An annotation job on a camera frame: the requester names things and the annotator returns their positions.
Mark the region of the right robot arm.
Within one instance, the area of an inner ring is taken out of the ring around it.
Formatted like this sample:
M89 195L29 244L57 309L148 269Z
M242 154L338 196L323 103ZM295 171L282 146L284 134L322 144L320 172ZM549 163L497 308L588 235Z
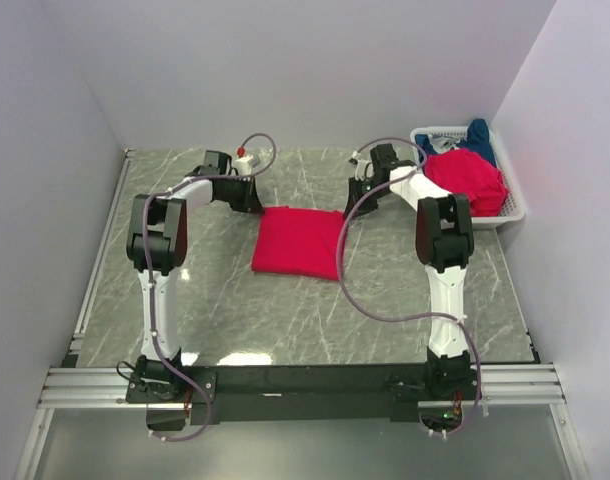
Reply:
M401 160L387 138L353 152L349 163L348 200L343 213L345 237L350 220L377 209L378 199L392 193L416 212L415 249L424 265L430 291L431 320L424 367L424 388L445 399L474 379L468 336L463 330L464 280L474 251L470 204L466 195L438 186L423 173L427 154L417 147L419 161Z

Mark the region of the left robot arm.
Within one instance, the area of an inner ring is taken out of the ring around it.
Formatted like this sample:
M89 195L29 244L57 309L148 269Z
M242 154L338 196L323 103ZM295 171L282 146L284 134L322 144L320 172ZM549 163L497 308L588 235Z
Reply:
M134 198L126 254L138 272L143 300L141 354L130 387L164 402L191 387L183 372L177 328L176 290L188 251L188 215L212 202L240 213L262 214L255 176L266 169L239 148L234 157L208 150L201 165L177 185Z

